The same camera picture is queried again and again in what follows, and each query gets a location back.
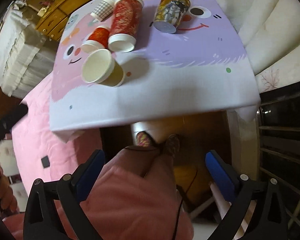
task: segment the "cup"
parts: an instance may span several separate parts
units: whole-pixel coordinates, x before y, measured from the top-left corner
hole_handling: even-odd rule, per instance
[[[110,50],[129,52],[134,49],[142,7],[142,0],[115,1],[108,40]]]
[[[164,33],[175,33],[190,7],[190,0],[161,0],[153,26]]]
[[[91,53],[82,66],[82,79],[86,83],[98,83],[109,87],[122,85],[125,72],[107,49]]]
[[[89,54],[98,49],[107,49],[109,31],[107,26],[98,26],[80,48]]]
[[[114,1],[113,0],[102,0],[93,12],[90,14],[93,18],[98,21],[103,21],[110,13],[113,12]]]

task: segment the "metal bolt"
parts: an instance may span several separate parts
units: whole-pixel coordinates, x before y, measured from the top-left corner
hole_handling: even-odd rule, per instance
[[[34,181],[34,184],[35,184],[35,185],[38,185],[38,184],[40,184],[40,182],[41,182],[41,179],[36,179],[36,180]]]
[[[242,180],[248,180],[249,177],[246,174],[241,174],[240,175],[240,179],[242,179]]]
[[[277,180],[276,180],[276,179],[273,179],[273,178],[270,180],[270,182],[271,182],[272,184],[274,184],[274,185],[277,185],[277,183],[278,183]]]
[[[66,174],[66,175],[63,175],[63,180],[69,180],[71,179],[71,174]]]

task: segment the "gray and white checkered cup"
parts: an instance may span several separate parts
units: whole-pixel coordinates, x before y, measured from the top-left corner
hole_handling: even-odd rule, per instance
[[[114,1],[112,0],[102,0],[101,3],[90,14],[93,18],[98,21],[104,20],[110,13],[113,12]]]

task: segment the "red cup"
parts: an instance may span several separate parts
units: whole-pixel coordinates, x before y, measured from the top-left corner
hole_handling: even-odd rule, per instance
[[[81,49],[89,54],[98,49],[107,49],[109,31],[110,29],[107,26],[98,26],[81,45]]]
[[[136,44],[136,34],[143,7],[142,0],[116,0],[108,47],[115,52],[129,52]]]

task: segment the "hand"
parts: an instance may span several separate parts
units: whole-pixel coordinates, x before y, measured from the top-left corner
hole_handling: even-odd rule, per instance
[[[12,188],[10,187],[9,179],[4,176],[3,169],[0,166],[0,199],[1,208],[3,210],[9,208],[11,212],[15,212],[18,208],[18,202],[13,195]]]

